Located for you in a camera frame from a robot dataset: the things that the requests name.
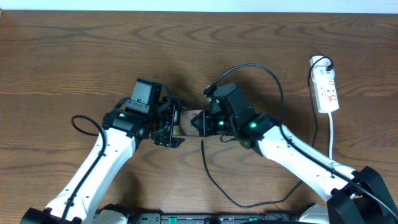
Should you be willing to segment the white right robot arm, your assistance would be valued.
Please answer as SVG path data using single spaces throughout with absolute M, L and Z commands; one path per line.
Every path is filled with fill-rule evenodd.
M 278 119 L 255 112 L 235 83 L 214 83 L 203 93 L 212 108 L 192 120 L 200 135 L 234 136 L 242 147 L 291 171 L 326 203 L 309 206 L 297 222 L 397 223 L 397 207 L 374 169 L 357 171 L 318 152 Z

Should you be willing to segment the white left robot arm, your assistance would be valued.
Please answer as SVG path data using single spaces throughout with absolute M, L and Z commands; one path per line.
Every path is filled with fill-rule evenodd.
M 132 215 L 120 208 L 99 208 L 122 166 L 144 139 L 158 146 L 177 148 L 184 141 L 173 136 L 183 100 L 169 93 L 167 85 L 137 79 L 132 96 L 120 99 L 97 124 L 97 138 L 88 157 L 71 181 L 44 210 L 28 209 L 22 223 L 129 223 Z

